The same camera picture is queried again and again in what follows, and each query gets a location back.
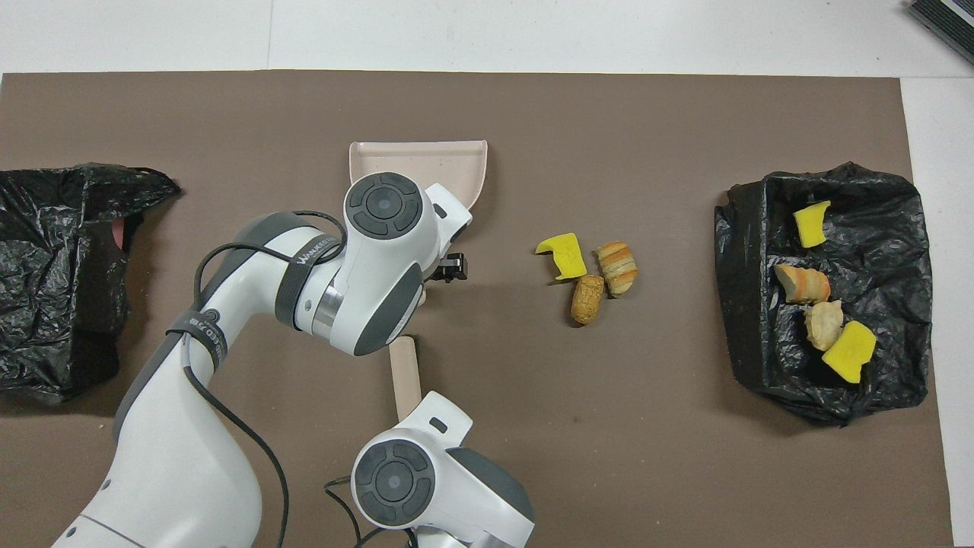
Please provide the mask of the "beige plastic dustpan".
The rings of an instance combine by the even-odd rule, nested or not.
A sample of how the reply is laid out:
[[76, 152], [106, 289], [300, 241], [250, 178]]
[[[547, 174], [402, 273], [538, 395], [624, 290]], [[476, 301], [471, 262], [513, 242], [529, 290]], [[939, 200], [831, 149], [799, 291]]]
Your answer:
[[410, 305], [472, 223], [486, 173], [485, 140], [355, 142], [344, 263], [336, 288], [357, 308]]

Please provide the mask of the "beige hand brush black bristles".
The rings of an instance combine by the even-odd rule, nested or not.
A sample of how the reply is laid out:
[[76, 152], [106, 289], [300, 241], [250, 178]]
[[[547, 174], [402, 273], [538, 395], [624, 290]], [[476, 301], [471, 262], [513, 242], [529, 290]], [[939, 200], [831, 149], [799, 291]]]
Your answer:
[[397, 419], [403, 421], [423, 400], [416, 341], [411, 336], [399, 336], [389, 351], [394, 406]]

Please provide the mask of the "notched yellow sponge piece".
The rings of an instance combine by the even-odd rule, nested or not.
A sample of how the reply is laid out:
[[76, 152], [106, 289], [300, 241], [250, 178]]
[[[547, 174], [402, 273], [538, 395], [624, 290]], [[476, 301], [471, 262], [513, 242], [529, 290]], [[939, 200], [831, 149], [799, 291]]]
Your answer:
[[558, 270], [556, 281], [577, 279], [587, 275], [587, 264], [580, 242], [574, 232], [559, 234], [538, 243], [535, 254], [550, 253]]

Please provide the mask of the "brown bread roll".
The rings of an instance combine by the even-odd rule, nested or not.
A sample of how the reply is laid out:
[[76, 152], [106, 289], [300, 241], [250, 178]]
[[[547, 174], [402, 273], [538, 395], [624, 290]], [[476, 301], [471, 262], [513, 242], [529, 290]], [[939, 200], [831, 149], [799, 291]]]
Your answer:
[[605, 294], [605, 278], [584, 275], [575, 282], [571, 296], [570, 316], [578, 325], [587, 326], [597, 317]]

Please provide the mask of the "striped bread roll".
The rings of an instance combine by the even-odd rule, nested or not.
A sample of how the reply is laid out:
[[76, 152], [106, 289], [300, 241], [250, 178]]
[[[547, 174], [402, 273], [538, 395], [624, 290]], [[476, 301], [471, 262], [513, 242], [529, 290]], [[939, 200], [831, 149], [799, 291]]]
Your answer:
[[638, 276], [630, 247], [622, 241], [613, 241], [598, 247], [597, 261], [613, 298], [619, 298], [632, 288]]

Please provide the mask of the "orange striped croissant piece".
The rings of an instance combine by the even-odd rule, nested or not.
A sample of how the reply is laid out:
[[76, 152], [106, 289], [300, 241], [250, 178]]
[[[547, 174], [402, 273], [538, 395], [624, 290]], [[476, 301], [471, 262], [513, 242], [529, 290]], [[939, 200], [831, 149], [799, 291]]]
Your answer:
[[828, 301], [830, 298], [830, 281], [824, 272], [776, 264], [775, 276], [784, 289], [786, 303], [815, 304]]

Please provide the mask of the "small yellow sponge piece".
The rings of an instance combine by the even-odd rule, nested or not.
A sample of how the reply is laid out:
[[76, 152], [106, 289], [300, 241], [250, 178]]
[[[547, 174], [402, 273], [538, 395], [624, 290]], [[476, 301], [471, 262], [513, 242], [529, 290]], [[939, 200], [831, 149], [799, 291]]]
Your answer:
[[799, 242], [804, 249], [817, 247], [827, 241], [825, 233], [826, 212], [831, 207], [829, 200], [815, 202], [806, 208], [793, 212], [794, 223], [799, 233]]

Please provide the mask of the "pale bread piece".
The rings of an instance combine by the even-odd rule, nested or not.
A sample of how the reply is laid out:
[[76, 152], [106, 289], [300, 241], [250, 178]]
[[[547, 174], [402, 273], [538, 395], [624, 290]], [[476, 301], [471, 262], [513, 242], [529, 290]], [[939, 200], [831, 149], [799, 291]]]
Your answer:
[[804, 310], [807, 339], [813, 347], [827, 352], [841, 336], [843, 328], [842, 301], [822, 301]]

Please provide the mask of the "large yellow sponge piece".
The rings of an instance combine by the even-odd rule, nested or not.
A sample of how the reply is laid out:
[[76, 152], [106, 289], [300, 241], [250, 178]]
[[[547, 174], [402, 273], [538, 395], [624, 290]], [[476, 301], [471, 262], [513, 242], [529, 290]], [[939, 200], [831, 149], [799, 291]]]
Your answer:
[[876, 347], [877, 337], [873, 330], [859, 320], [850, 320], [838, 339], [823, 353], [822, 360], [845, 382], [858, 384]]

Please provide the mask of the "black bag lined bin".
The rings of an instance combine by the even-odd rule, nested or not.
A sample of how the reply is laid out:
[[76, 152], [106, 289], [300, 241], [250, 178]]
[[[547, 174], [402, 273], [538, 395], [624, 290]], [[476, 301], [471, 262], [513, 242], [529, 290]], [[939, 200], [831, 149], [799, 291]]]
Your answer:
[[[793, 212], [826, 200], [827, 241], [804, 249]], [[860, 383], [841, 379], [807, 339], [804, 306], [785, 302], [776, 264], [824, 272], [845, 319], [876, 334]], [[818, 425], [925, 401], [933, 280], [921, 195], [907, 178], [846, 163], [735, 185], [715, 209], [715, 274], [745, 388]]]

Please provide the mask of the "black bag bin showing pink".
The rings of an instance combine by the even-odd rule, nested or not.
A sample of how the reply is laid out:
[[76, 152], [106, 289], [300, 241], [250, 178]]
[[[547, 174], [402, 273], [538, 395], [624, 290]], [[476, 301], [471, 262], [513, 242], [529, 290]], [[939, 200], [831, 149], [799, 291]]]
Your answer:
[[178, 194], [146, 167], [0, 171], [0, 393], [59, 405], [117, 374], [133, 234]]

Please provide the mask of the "brown table mat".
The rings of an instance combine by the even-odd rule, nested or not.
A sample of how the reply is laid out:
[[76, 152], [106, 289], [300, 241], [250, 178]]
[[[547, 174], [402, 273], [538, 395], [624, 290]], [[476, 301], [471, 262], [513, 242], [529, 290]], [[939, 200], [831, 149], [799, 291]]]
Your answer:
[[[48, 548], [100, 488], [129, 382], [191, 302], [193, 272], [258, 215], [340, 215], [352, 142], [487, 140], [469, 278], [408, 326], [426, 390], [525, 486], [531, 548], [815, 548], [953, 542], [937, 398], [817, 428], [731, 374], [713, 209], [735, 184], [853, 161], [912, 177], [894, 79], [600, 74], [8, 74], [0, 170], [152, 167], [117, 377], [58, 408], [0, 397], [0, 548]], [[538, 243], [638, 276], [570, 316]]]

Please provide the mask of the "dark ribbed panel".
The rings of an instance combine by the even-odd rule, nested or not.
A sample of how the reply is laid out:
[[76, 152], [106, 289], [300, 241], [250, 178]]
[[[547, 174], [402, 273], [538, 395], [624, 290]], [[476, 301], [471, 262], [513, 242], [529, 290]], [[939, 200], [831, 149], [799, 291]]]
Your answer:
[[974, 0], [906, 0], [907, 13], [974, 65]]

